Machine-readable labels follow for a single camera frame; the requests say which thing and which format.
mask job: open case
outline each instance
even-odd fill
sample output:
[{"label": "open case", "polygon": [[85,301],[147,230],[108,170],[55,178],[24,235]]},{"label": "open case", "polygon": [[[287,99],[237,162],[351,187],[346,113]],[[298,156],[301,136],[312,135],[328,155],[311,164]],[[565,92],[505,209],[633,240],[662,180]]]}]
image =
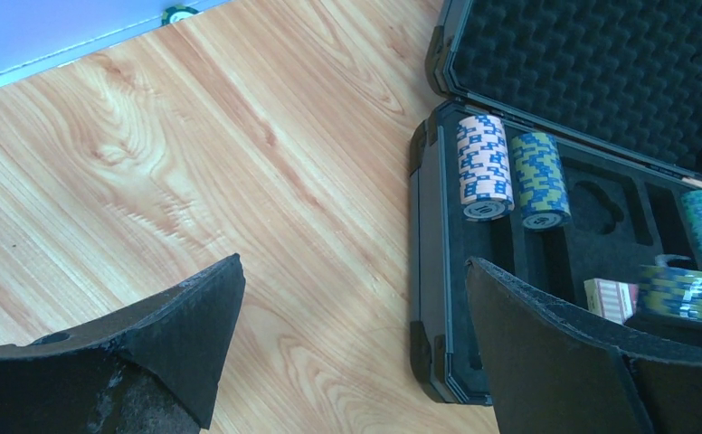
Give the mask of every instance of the open case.
[{"label": "open case", "polygon": [[[696,189],[683,178],[702,180],[702,1],[448,0],[425,63],[448,100],[411,143],[411,364],[435,401],[492,405],[502,391],[490,394],[485,355],[502,348],[480,344],[503,327],[471,319],[482,288],[467,286],[469,259],[577,310],[587,279],[637,282],[662,253],[701,265],[679,197]],[[527,231],[518,211],[466,221],[455,131],[479,113],[502,118],[508,139],[556,137],[571,223]]]}]

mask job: wooden floor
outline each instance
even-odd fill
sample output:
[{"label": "wooden floor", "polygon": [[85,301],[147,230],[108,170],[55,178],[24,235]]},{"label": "wooden floor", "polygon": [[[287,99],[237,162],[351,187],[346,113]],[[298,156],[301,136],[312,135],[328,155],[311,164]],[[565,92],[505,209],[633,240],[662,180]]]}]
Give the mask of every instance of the wooden floor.
[{"label": "wooden floor", "polygon": [[492,433],[408,364],[408,140],[441,0],[239,0],[0,89],[0,344],[234,252],[212,432]]}]

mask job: case lid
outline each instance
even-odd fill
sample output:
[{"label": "case lid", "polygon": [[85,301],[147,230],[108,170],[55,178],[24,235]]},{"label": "case lid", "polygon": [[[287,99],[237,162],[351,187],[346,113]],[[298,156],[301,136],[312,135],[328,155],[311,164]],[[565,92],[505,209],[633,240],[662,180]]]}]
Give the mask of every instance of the case lid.
[{"label": "case lid", "polygon": [[702,180],[702,0],[448,0],[434,90]]}]

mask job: blue and white poker chip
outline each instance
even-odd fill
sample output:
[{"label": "blue and white poker chip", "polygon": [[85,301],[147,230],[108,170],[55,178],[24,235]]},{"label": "blue and white poker chip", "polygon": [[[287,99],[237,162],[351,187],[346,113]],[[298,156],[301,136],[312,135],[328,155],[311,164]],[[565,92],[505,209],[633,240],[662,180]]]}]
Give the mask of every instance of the blue and white poker chip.
[{"label": "blue and white poker chip", "polygon": [[457,139],[460,202],[467,220],[486,222],[511,213],[514,196],[502,121],[490,115],[464,118]]}]

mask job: black foam insert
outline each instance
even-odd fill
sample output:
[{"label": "black foam insert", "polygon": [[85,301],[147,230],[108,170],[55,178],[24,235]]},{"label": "black foam insert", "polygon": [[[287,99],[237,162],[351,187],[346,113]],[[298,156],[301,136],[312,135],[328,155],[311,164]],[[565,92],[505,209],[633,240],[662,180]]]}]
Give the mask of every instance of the black foam insert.
[{"label": "black foam insert", "polygon": [[485,260],[467,286],[502,432],[702,432],[702,347],[591,315]]},{"label": "black foam insert", "polygon": [[481,0],[460,88],[702,173],[702,0]]},{"label": "black foam insert", "polygon": [[[465,308],[466,274],[460,270],[466,269],[466,258],[489,260],[530,285],[586,309],[584,282],[588,279],[638,282],[640,265],[653,264],[662,253],[699,261],[680,212],[680,196],[695,187],[564,141],[558,149],[570,194],[571,224],[551,231],[527,231],[521,212],[493,222],[468,222],[460,205],[457,140],[449,132],[456,130],[460,119],[477,113],[463,107],[441,122],[450,204],[451,324],[453,340],[460,343],[453,348],[452,370],[467,393],[470,387],[486,390],[482,388],[487,377],[480,370],[480,349]],[[508,139],[525,132],[524,127],[506,122]],[[612,225],[610,231],[604,230]]]}]

